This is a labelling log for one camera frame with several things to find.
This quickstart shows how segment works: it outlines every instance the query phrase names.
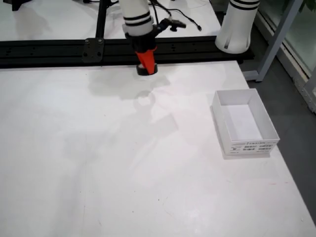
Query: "black cable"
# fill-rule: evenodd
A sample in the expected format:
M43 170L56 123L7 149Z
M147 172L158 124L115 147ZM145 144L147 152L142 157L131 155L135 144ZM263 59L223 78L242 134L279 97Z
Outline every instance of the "black cable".
M156 24L159 24L159 20L158 20L158 14L157 14L157 10L156 10L156 6L155 4L153 4L152 0L149 0L151 2L151 5L153 6L154 12L155 12L155 18L156 18Z
M169 14L170 17L172 16L170 10L169 10L168 8L166 8L164 5L160 4L160 2L158 2L157 0L150 0L150 2L151 2L152 4L154 4L154 5L156 5L156 6L159 6L159 7L162 8L163 10L165 10L165 11Z
M202 30L202 27L201 27L198 23L196 23L196 21L193 20L191 17L189 17L189 16L187 16L186 14L184 14L183 11L181 11L181 10L179 10L179 9L176 9L176 8L161 7L160 5L157 5L157 4L155 4L155 3L153 4L153 3L152 3L152 0L150 0L150 2L151 2L150 5L152 5L153 7L156 5L156 6L159 6L160 8L162 8L162 9L168 11L168 12L170 12L170 11L178 11L178 12L180 12L185 18L187 18L189 21L191 21L193 24L195 24L196 27L197 27L197 29L198 29L199 31Z

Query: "white table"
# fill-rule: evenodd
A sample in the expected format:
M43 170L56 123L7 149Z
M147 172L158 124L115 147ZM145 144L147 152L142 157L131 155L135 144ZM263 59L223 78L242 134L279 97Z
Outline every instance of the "white table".
M174 19L187 24L186 29L172 33L166 30L158 37L216 36L220 24L209 0L159 0L168 8L178 8L202 26L196 26L178 12L173 11ZM95 37L98 3L83 4L82 0L32 0L17 11L11 5L0 2L0 41L5 40L79 40ZM167 13L158 8L159 20ZM105 39L123 39L124 23L119 5L108 9L105 25Z
M277 148L225 157L236 62L0 72L1 237L311 237Z

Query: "white box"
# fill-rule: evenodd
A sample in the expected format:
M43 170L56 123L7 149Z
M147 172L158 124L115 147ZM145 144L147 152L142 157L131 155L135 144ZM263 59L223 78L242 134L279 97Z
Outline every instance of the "white box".
M212 107L225 154L268 154L279 142L256 89L216 91Z

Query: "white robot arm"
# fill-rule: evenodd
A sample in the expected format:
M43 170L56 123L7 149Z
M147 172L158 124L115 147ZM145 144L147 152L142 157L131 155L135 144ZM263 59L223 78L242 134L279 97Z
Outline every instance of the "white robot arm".
M161 5L157 0L150 2ZM177 27L186 28L186 25L171 18L165 18L154 25L147 0L119 0L119 4L125 20L123 25L125 36L141 62L137 72L141 75L156 73L158 69L154 59L154 51L157 48L155 37L169 26L172 31L176 31Z

